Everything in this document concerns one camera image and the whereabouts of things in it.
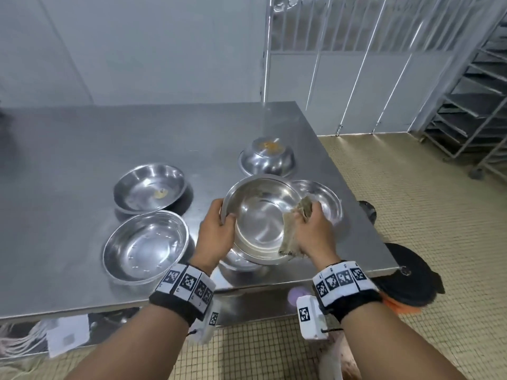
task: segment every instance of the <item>hand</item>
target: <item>hand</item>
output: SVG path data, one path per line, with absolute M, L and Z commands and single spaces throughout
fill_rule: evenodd
M 306 223 L 301 213 L 296 212 L 294 217 L 295 239 L 318 270 L 341 261 L 335 250 L 333 225 L 324 216 L 320 202 L 312 203 L 312 215 Z
M 231 250 L 234 244 L 234 229 L 236 217 L 229 214 L 222 225 L 220 220 L 220 208 L 223 198 L 212 201 L 208 213 L 199 227 L 197 245 L 190 263 L 208 276 L 217 267 L 220 260 Z

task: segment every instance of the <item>right hand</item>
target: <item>right hand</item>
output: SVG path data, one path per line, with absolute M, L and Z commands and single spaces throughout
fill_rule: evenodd
M 341 261 L 336 254 L 333 225 L 324 216 L 320 202 L 312 202 L 312 215 L 306 223 L 301 213 L 296 212 L 294 217 L 295 239 L 318 270 Z

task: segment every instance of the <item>white wall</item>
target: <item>white wall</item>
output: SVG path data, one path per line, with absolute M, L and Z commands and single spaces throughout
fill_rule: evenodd
M 0 0 L 2 106 L 259 101 L 266 0 Z

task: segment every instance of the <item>stainless steel table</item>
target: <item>stainless steel table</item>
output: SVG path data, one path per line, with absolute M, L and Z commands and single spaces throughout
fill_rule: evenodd
M 0 125 L 0 322 L 144 304 L 156 283 L 113 284 L 101 265 L 102 247 L 123 220 L 112 201 L 117 179 L 140 164 L 179 167 L 191 191 L 175 211 L 184 211 L 196 241 L 211 200 L 225 196 L 244 177 L 239 153 L 263 135 L 280 137 L 293 147 L 298 163 L 294 179 L 321 182 L 341 198 L 345 218 L 337 249 L 343 258 L 356 260 L 373 276 L 397 268 L 295 102 L 6 113 L 9 117 Z M 314 274 L 308 259 L 293 259 L 261 277 L 217 268 L 212 279 L 230 300 L 225 308 L 233 323 L 260 318 L 250 311 L 249 316 L 237 313 L 260 299 L 284 302 L 280 293 L 259 291 L 308 283 Z M 245 293 L 253 297 L 241 300 Z

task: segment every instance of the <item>white wall panel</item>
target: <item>white wall panel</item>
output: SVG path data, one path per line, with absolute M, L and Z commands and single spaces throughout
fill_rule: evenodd
M 452 52 L 414 53 L 375 132 L 406 132 Z
M 316 54 L 272 55 L 268 80 L 268 101 L 296 101 L 305 112 Z
M 0 0 L 3 107 L 91 104 L 37 0 Z
M 266 0 L 42 0 L 98 105 L 259 101 Z
M 322 54 L 307 120 L 318 135 L 334 135 L 354 86 L 363 55 Z
M 406 53 L 367 55 L 340 134 L 372 131 L 408 58 Z

